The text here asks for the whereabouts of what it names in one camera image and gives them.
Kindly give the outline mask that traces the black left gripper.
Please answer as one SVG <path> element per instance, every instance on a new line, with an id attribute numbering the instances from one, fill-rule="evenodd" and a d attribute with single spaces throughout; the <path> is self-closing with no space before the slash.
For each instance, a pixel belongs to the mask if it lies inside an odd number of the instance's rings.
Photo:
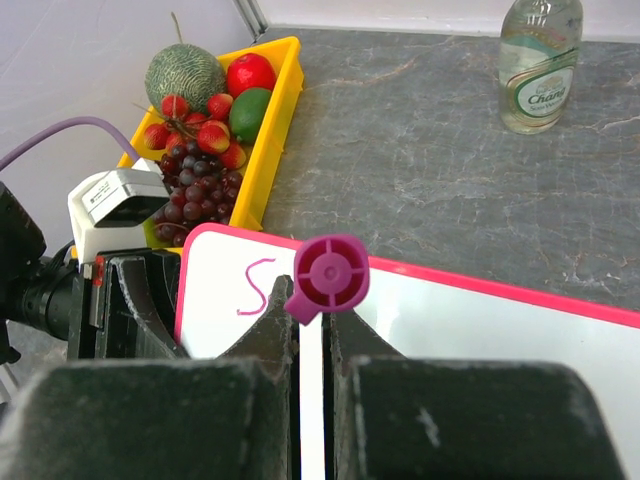
<path id="1" fill-rule="evenodd" d="M 179 359 L 174 338 L 180 255 L 103 253 L 78 268 L 69 320 L 71 359 Z"/>

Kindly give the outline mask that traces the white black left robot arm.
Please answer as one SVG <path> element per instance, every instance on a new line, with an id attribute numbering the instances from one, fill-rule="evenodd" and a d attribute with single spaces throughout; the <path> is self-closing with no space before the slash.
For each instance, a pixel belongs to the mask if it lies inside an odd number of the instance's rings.
<path id="1" fill-rule="evenodd" d="M 174 338 L 181 259 L 150 248 L 105 252 L 86 267 L 1 188 L 1 321 L 42 331 L 76 359 L 187 357 Z"/>

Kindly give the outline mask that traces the pink framed whiteboard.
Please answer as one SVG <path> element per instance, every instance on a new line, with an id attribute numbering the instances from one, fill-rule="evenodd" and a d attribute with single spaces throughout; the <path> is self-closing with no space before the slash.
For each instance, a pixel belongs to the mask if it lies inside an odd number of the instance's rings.
<path id="1" fill-rule="evenodd" d="M 299 242 L 219 224 L 182 252 L 175 334 L 194 358 L 228 350 L 265 311 Z M 626 475 L 639 475 L 639 316 L 634 311 L 383 258 L 357 312 L 411 358 L 564 364 L 597 398 Z"/>

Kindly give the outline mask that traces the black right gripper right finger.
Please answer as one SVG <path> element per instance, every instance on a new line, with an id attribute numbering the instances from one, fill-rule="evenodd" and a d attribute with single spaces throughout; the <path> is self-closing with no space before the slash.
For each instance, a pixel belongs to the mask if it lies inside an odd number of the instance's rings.
<path id="1" fill-rule="evenodd" d="M 322 318 L 330 479 L 621 479 L 595 398 L 554 363 L 411 359 Z"/>

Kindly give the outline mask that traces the magenta whiteboard marker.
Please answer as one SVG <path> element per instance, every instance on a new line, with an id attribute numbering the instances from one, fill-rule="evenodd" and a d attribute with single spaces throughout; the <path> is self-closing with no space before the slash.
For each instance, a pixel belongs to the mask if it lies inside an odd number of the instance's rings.
<path id="1" fill-rule="evenodd" d="M 350 234 L 313 237 L 295 253 L 293 280 L 284 309 L 300 324 L 308 325 L 319 314 L 351 310 L 369 291 L 365 246 Z"/>

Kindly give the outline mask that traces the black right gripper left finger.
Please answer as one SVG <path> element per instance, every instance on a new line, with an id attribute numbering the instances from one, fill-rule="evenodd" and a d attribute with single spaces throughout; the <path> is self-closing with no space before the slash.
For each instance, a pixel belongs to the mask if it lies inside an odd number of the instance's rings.
<path id="1" fill-rule="evenodd" d="M 207 360 L 87 360 L 38 372 L 1 424 L 5 479 L 296 479 L 297 330 L 279 276 Z"/>

